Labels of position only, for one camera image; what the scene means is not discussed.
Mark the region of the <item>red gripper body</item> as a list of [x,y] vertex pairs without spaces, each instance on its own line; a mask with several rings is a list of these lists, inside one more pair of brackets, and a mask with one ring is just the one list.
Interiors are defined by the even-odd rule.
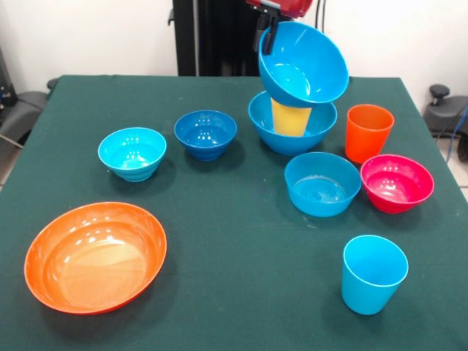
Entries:
[[312,0],[246,0],[256,10],[280,14],[289,18],[302,18],[312,5]]

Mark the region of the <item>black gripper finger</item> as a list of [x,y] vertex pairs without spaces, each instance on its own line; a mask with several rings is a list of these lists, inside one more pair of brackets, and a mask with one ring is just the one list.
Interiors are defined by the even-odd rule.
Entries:
[[263,41],[263,55],[267,56],[270,55],[273,50],[273,44],[276,37],[278,29],[278,18],[271,17],[268,22],[268,31],[265,34],[265,38]]
[[259,42],[263,35],[263,32],[269,27],[270,17],[268,14],[261,14],[257,21],[257,26],[254,33],[254,41],[252,44],[253,50],[259,49]]

